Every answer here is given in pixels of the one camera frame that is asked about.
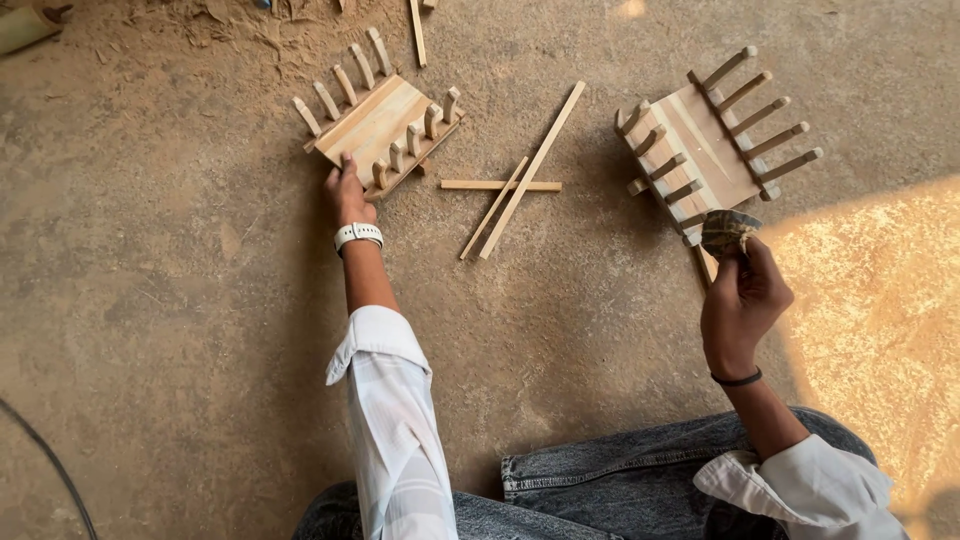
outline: hand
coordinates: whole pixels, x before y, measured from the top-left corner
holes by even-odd
[[[722,380],[756,373],[756,344],[793,304],[793,291],[783,281],[770,248],[748,238],[747,256],[749,260],[736,246],[728,248],[700,316],[707,366]]]
[[[376,225],[376,209],[363,198],[363,186],[357,178],[357,163],[349,152],[341,157],[344,171],[334,167],[324,182],[326,200],[332,209],[337,229],[351,223]]]

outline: wood scrap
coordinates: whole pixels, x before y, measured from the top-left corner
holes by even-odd
[[[520,204],[520,199],[523,197],[523,193],[526,192],[527,186],[533,181],[534,175],[537,174],[537,169],[539,169],[540,164],[543,163],[543,158],[546,157],[546,153],[550,150],[550,146],[553,145],[554,139],[557,138],[557,134],[564,126],[567,117],[573,110],[573,106],[577,104],[577,100],[580,99],[580,94],[583,93],[586,86],[587,83],[578,81],[577,85],[573,87],[573,91],[570,93],[570,97],[566,99],[566,103],[564,104],[564,108],[560,111],[560,115],[557,116],[557,120],[553,123],[553,127],[550,128],[550,132],[547,133],[546,138],[543,140],[543,144],[540,146],[540,149],[534,156],[533,161],[530,162],[530,168],[528,168],[527,172],[524,173],[523,179],[520,180],[520,185],[516,187],[514,196],[510,198],[510,202],[507,203],[507,207],[504,208],[503,213],[500,214],[500,219],[497,220],[496,226],[493,227],[493,232],[490,234],[490,237],[487,238],[487,243],[484,244],[483,250],[480,252],[480,258],[488,258],[490,256],[490,253],[493,251],[493,247],[496,246],[496,241],[500,239],[500,235],[503,234],[503,230],[507,227],[507,222],[510,221],[510,217],[514,215],[516,206]]]

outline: gray denim jeans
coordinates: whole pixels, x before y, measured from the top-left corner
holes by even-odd
[[[792,407],[811,433],[876,465],[866,443],[826,414]],[[731,450],[752,451],[734,412],[503,458],[504,503],[455,492],[463,540],[786,538],[771,518],[698,490],[693,476]],[[356,484],[307,507],[294,540],[362,540]]]

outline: black cable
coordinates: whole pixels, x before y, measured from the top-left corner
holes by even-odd
[[[57,459],[57,455],[54,454],[54,451],[50,450],[50,446],[47,445],[47,442],[43,440],[43,437],[34,430],[26,420],[16,410],[7,404],[3,398],[0,398],[0,408],[3,408],[7,411],[7,414],[10,415],[13,420],[23,428],[24,431],[30,435],[30,438],[34,439],[40,449],[43,450],[44,454],[47,454],[47,458],[50,459],[50,462],[54,464],[54,467],[57,469],[57,474],[60,475],[60,479],[63,480],[63,483],[66,484],[66,488],[70,491],[70,497],[73,497],[73,502],[77,505],[77,509],[80,510],[80,516],[84,518],[84,525],[86,526],[86,534],[90,537],[90,540],[97,540],[97,531],[93,530],[93,522],[90,521],[90,514],[86,513],[86,508],[84,507],[84,500],[80,498],[80,493],[77,492],[77,488],[74,487],[73,481],[70,479],[70,475],[66,474],[66,470],[63,469],[63,465],[60,464],[60,460]]]

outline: white shirt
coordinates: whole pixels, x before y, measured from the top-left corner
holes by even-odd
[[[360,515],[368,540],[456,540],[453,496],[430,399],[432,372],[402,315],[381,306],[350,315],[326,383],[348,376]],[[792,540],[907,538],[886,508],[893,482],[817,435],[762,465],[727,452],[697,473],[704,493],[780,522]]]

